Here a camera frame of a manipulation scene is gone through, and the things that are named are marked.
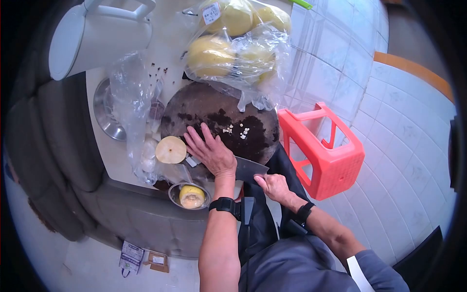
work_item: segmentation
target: round cutting board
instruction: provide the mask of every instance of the round cutting board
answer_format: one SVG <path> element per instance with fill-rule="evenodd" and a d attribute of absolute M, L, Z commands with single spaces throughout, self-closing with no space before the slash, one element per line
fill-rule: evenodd
<path fill-rule="evenodd" d="M 211 134 L 220 136 L 222 142 L 234 155 L 266 164 L 279 143 L 279 121 L 275 110 L 258 110 L 252 104 L 241 113 L 238 99 L 218 92 L 206 83 L 193 82 L 180 89 L 165 108 L 161 121 L 161 138 L 177 136 L 183 138 L 187 126 L 193 126 L 201 138 L 201 123 L 205 122 Z M 232 133 L 223 132 L 233 126 Z M 240 134 L 250 128 L 246 139 Z M 208 169 L 199 164 L 195 167 L 182 162 L 195 180 L 213 180 Z"/>

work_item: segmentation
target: right hand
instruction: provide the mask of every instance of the right hand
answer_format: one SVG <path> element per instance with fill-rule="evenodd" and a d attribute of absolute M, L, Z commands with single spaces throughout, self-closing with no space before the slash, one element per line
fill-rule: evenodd
<path fill-rule="evenodd" d="M 257 175 L 254 179 L 271 200 L 283 206 L 288 206 L 289 201 L 297 196 L 289 190 L 289 186 L 283 175 L 265 174 L 263 177 Z"/>

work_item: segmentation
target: price label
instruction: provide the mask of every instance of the price label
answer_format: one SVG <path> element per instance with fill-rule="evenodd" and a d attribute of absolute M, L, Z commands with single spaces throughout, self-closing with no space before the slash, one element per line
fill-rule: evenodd
<path fill-rule="evenodd" d="M 220 17 L 219 2 L 214 2 L 203 8 L 203 19 L 205 24 L 211 24 Z"/>
<path fill-rule="evenodd" d="M 164 264 L 164 258 L 159 256 L 152 256 L 152 262 L 157 264 Z"/>

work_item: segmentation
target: clear plastic bag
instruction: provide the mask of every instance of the clear plastic bag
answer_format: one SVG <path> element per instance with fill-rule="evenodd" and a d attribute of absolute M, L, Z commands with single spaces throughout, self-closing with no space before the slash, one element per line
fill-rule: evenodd
<path fill-rule="evenodd" d="M 255 0 L 206 0 L 181 13 L 193 29 L 182 59 L 185 73 L 237 97 L 238 109 L 252 103 L 273 109 L 286 86 L 290 17 Z"/>
<path fill-rule="evenodd" d="M 141 52 L 126 54 L 107 68 L 113 110 L 127 134 L 127 156 L 132 172 L 139 180 L 154 184 L 157 181 L 157 161 L 143 157 L 148 151 L 145 143 L 146 121 L 151 108 L 149 73 Z"/>
<path fill-rule="evenodd" d="M 113 113 L 127 134 L 127 156 L 131 170 L 137 178 L 153 185 L 158 180 L 171 183 L 191 181 L 183 164 L 165 164 L 157 160 L 158 131 L 164 112 L 158 100 L 163 82 L 151 86 L 145 67 L 146 56 L 141 52 L 126 54 L 108 66 Z"/>

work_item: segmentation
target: gray shirt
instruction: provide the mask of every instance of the gray shirt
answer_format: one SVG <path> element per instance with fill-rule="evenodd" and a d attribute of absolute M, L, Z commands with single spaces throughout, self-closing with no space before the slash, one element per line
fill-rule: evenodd
<path fill-rule="evenodd" d="M 374 251 L 355 255 L 375 291 L 409 291 L 402 277 Z M 335 270 L 328 247 L 313 235 L 281 239 L 254 255 L 249 262 L 248 291 L 359 292 L 354 280 Z M 239 291 L 245 291 L 246 264 L 241 268 Z"/>

